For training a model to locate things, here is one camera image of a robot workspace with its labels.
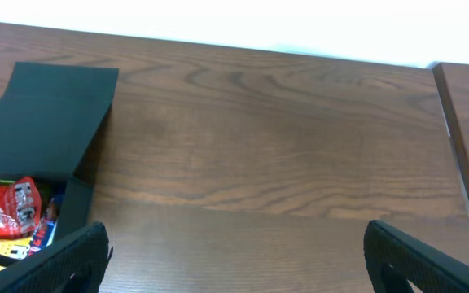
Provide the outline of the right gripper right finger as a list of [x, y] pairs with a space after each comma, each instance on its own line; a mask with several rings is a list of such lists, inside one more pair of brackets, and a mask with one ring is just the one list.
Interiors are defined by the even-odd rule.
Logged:
[[375, 292], [469, 293], [469, 266], [384, 221], [370, 221], [363, 238]]

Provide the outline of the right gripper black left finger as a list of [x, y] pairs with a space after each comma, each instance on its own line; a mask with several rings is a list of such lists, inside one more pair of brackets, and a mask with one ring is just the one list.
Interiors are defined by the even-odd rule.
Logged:
[[0, 255], [0, 292], [97, 292], [113, 249], [95, 222], [23, 260]]

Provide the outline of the yellow Hacks candy bag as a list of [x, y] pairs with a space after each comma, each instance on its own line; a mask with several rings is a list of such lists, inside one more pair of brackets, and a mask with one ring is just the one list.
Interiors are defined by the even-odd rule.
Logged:
[[31, 237], [14, 240], [0, 239], [0, 255], [22, 260], [28, 255]]

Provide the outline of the red Hacks candy bag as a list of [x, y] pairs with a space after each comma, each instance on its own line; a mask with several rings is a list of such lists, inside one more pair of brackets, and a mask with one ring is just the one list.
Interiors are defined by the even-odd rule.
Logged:
[[40, 223], [42, 199], [31, 177], [0, 184], [0, 238], [23, 238]]

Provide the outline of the dark green box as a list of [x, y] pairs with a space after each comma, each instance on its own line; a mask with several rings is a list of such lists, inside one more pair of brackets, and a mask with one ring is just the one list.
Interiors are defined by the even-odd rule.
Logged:
[[0, 98], [0, 184], [31, 177], [41, 218], [55, 195], [64, 196], [53, 242], [91, 225], [90, 145], [112, 108], [118, 75], [115, 68], [18, 62]]

